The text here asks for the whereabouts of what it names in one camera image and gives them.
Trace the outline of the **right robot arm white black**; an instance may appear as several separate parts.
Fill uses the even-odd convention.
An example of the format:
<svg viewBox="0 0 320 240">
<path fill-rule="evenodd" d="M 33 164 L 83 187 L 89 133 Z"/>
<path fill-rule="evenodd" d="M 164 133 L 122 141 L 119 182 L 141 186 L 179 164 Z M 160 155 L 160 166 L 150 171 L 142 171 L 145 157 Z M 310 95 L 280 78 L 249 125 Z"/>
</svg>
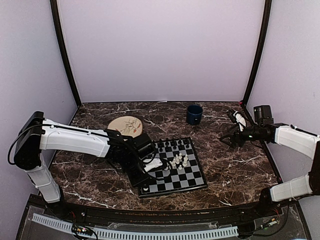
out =
<svg viewBox="0 0 320 240">
<path fill-rule="evenodd" d="M 236 125 L 219 140 L 231 148 L 253 141 L 271 144 L 271 155 L 275 157 L 275 165 L 284 175 L 284 180 L 261 191 L 255 205 L 258 216 L 266 217 L 277 202 L 320 194 L 319 135 L 293 125 L 274 123 L 247 127 Z"/>
</svg>

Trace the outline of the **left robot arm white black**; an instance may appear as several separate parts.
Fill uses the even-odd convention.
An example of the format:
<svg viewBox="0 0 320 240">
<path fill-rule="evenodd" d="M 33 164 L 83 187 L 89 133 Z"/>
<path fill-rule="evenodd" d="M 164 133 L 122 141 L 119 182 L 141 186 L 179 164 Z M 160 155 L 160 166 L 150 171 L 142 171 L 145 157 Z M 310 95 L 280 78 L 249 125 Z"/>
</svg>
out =
<svg viewBox="0 0 320 240">
<path fill-rule="evenodd" d="M 43 157 L 44 150 L 83 153 L 115 162 L 127 174 L 133 187 L 151 178 L 150 170 L 162 166 L 155 145 L 143 133 L 132 137 L 113 129 L 85 129 L 60 124 L 36 111 L 20 130 L 7 154 L 10 165 L 24 170 L 40 191 L 47 208 L 59 218 L 71 213 L 62 188 L 54 181 Z"/>
</svg>

